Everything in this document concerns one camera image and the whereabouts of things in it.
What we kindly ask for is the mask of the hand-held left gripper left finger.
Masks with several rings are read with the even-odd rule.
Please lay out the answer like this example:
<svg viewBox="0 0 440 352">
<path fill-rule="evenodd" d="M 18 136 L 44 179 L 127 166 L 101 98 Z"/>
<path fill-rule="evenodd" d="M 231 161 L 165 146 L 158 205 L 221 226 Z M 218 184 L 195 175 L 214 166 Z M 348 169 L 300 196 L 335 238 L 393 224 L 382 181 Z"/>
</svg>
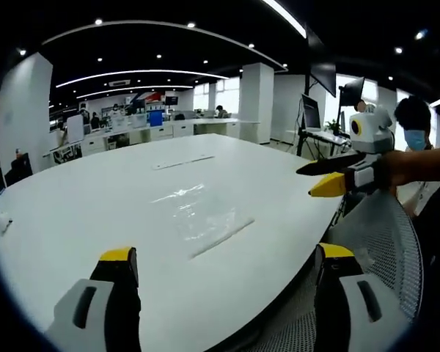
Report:
<svg viewBox="0 0 440 352">
<path fill-rule="evenodd" d="M 57 302 L 45 336 L 58 351 L 140 351 L 140 312 L 136 249 L 112 249 Z"/>
</svg>

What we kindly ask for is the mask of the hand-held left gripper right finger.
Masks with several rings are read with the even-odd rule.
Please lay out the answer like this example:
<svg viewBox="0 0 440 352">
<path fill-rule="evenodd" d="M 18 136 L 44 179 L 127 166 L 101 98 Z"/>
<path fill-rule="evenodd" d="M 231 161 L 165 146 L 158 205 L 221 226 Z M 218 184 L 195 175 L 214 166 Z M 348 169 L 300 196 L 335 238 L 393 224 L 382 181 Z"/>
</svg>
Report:
<svg viewBox="0 0 440 352">
<path fill-rule="evenodd" d="M 389 351 L 409 329 L 395 293 L 349 249 L 319 243 L 315 267 L 315 351 Z"/>
</svg>

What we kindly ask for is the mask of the person's right hand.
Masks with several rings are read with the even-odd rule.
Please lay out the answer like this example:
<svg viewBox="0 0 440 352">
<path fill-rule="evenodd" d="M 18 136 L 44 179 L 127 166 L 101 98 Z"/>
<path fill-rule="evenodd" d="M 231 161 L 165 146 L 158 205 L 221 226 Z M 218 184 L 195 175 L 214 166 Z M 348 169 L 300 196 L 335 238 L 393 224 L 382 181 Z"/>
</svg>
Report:
<svg viewBox="0 0 440 352">
<path fill-rule="evenodd" d="M 394 188 L 410 183 L 406 162 L 408 153 L 392 151 L 382 155 L 373 164 L 374 183 L 378 188 Z"/>
</svg>

